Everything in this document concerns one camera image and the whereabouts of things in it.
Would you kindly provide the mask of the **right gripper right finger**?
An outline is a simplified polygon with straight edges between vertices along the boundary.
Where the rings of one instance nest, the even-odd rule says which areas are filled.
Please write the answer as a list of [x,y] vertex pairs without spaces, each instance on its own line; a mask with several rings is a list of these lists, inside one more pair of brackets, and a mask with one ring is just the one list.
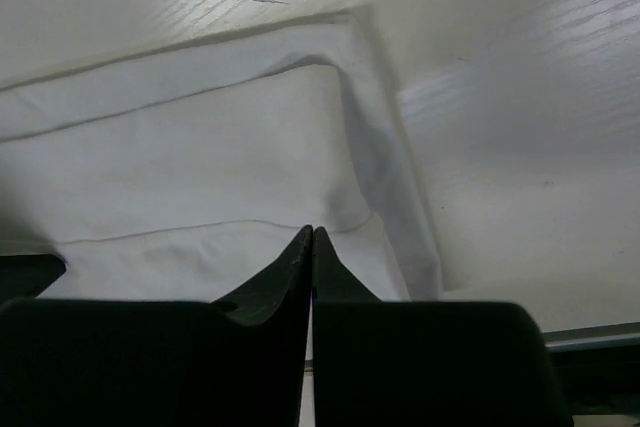
[[320,426],[569,426],[532,317],[508,302],[390,302],[313,242],[313,374]]

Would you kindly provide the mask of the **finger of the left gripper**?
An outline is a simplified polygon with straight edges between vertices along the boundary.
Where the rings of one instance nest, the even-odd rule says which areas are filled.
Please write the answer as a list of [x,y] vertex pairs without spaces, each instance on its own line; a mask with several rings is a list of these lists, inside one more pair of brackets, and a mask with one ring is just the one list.
[[65,272],[64,261],[52,254],[2,256],[1,299],[37,297]]

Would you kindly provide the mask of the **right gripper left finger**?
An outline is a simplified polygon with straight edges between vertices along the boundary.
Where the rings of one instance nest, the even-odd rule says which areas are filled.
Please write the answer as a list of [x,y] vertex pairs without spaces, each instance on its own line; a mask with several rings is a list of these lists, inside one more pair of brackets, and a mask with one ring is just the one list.
[[5,426],[294,426],[313,230],[213,302],[23,298],[1,308]]

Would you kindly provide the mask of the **white skirt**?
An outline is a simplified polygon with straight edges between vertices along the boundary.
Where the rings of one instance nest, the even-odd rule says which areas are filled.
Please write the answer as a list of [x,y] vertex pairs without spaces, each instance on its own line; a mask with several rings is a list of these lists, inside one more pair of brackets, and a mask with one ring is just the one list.
[[441,297],[396,79],[365,12],[1,92],[1,251],[62,257],[49,298],[213,300],[308,224],[379,298]]

